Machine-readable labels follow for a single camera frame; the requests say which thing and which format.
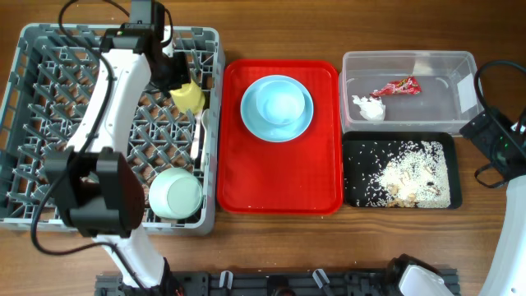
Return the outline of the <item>yellow plastic cup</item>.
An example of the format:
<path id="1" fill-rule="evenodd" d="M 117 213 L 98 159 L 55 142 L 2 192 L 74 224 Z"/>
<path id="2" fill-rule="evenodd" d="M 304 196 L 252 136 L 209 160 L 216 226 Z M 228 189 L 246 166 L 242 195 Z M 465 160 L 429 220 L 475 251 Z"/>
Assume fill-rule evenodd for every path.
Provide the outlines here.
<path id="1" fill-rule="evenodd" d="M 169 94 L 181 113 L 190 111 L 197 114 L 204 108 L 205 94 L 193 80 L 183 84 L 177 90 L 169 91 Z"/>

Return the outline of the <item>white plastic spoon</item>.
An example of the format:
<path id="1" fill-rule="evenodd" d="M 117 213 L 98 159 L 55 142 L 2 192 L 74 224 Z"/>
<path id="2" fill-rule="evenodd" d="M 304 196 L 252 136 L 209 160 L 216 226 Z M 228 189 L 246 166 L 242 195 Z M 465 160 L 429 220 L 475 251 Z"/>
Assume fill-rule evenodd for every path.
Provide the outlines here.
<path id="1" fill-rule="evenodd" d="M 208 152 L 207 145 L 208 145 L 209 122 L 210 122 L 210 110 L 205 109 L 201 117 L 201 126 L 204 132 L 203 138 L 202 138 L 203 146 L 202 146 L 202 151 L 201 151 L 201 165 L 200 165 L 202 172 L 205 172 L 205 165 L 207 162 L 206 158 L 207 158 L 207 152 Z"/>

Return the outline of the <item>rice and peanut leftovers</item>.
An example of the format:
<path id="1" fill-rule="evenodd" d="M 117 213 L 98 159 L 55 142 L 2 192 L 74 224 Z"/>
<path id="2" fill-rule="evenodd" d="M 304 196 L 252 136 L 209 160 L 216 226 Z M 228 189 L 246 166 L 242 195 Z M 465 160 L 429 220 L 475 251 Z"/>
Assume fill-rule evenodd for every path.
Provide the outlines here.
<path id="1" fill-rule="evenodd" d="M 344 194 L 351 206 L 451 205 L 444 147 L 437 141 L 347 141 L 343 153 Z"/>

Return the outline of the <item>red snack wrapper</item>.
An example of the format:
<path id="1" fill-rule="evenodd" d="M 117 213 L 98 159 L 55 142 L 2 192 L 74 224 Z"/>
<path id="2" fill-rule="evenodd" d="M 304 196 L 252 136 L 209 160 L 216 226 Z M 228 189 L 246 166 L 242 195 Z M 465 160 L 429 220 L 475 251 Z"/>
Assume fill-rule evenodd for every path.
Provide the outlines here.
<path id="1" fill-rule="evenodd" d="M 400 81 L 391 81 L 380 90 L 371 92 L 372 97 L 385 95 L 417 95 L 422 88 L 414 76 L 408 76 Z"/>

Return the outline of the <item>light blue plate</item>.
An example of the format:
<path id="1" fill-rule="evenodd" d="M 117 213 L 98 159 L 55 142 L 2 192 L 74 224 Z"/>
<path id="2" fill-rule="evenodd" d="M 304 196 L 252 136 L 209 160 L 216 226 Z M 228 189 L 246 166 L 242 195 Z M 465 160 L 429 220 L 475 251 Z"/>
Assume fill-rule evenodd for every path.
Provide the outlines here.
<path id="1" fill-rule="evenodd" d="M 290 81 L 303 93 L 305 108 L 299 119 L 286 125 L 267 122 L 256 108 L 256 92 L 266 82 Z M 301 136 L 309 127 L 314 114 L 313 99 L 307 88 L 290 76 L 270 75 L 253 82 L 242 96 L 240 114 L 245 127 L 256 137 L 268 142 L 286 142 Z"/>

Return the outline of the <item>light green small plate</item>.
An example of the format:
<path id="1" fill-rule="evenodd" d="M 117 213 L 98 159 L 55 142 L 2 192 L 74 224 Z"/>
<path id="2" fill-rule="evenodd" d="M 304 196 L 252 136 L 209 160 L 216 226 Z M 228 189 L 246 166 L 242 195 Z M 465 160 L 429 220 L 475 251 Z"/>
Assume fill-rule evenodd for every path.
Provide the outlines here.
<path id="1" fill-rule="evenodd" d="M 256 108 L 267 122 L 286 125 L 299 119 L 305 108 L 305 99 L 292 82 L 271 81 L 256 92 Z"/>

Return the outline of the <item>light green bowl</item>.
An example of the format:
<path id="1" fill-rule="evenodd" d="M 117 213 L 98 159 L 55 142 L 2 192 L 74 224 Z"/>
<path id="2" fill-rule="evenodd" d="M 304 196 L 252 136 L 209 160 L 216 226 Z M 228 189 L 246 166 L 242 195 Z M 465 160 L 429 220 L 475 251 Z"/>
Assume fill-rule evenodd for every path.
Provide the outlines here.
<path id="1" fill-rule="evenodd" d="M 189 218 L 201 208 L 203 200 L 201 182 L 185 169 L 166 169 L 150 185 L 150 208 L 161 218 Z"/>

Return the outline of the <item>white tissue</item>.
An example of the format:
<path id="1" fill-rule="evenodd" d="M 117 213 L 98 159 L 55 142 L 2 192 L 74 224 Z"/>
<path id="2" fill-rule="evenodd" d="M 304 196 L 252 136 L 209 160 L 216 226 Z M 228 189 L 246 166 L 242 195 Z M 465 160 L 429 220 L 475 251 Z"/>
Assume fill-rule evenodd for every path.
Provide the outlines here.
<path id="1" fill-rule="evenodd" d="M 384 121 L 385 120 L 385 105 L 381 99 L 370 97 L 352 96 L 353 103 L 356 104 L 360 110 L 360 115 L 367 121 Z"/>

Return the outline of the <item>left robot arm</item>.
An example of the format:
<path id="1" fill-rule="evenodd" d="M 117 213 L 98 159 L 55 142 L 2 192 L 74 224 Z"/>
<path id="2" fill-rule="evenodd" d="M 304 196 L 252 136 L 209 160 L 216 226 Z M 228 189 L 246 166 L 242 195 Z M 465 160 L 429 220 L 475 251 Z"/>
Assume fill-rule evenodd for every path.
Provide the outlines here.
<path id="1" fill-rule="evenodd" d="M 173 21 L 162 3 L 135 1 L 127 14 L 94 50 L 99 74 L 79 127 L 64 150 L 45 158 L 45 198 L 66 226 L 111 256 L 124 294 L 181 295 L 183 286 L 143 227 L 145 194 L 126 155 L 143 93 L 169 95 L 191 75 L 184 54 L 166 53 Z"/>

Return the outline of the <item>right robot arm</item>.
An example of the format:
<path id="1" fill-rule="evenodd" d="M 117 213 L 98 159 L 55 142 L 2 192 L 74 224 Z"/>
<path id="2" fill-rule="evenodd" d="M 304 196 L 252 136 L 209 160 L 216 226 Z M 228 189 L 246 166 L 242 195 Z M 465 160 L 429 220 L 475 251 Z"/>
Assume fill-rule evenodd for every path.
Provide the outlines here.
<path id="1" fill-rule="evenodd" d="M 481 295 L 525 294 L 525 122 L 513 124 L 497 109 L 480 113 L 460 129 L 489 160 L 478 169 L 496 169 L 506 189 L 505 219 Z M 385 295 L 454 296 L 458 278 L 403 254 L 385 273 Z"/>

